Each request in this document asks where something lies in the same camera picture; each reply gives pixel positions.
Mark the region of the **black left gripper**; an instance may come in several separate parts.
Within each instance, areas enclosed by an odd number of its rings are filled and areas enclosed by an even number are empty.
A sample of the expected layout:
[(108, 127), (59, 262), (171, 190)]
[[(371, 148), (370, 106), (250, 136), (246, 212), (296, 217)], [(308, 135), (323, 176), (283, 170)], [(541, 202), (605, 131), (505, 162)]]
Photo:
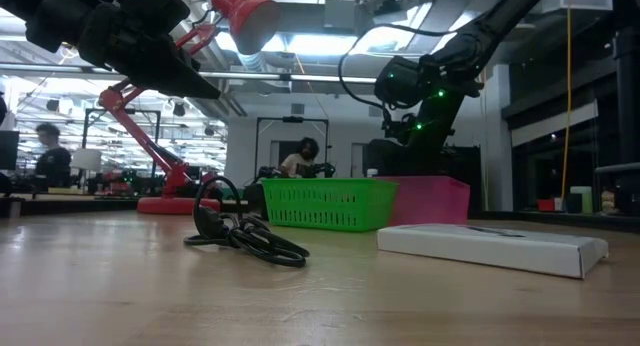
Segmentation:
[(171, 31), (190, 14), (182, 0), (100, 3), (79, 38), (81, 58), (112, 68), (145, 89), (169, 96), (218, 99), (220, 90), (199, 73), (199, 63), (175, 45)]

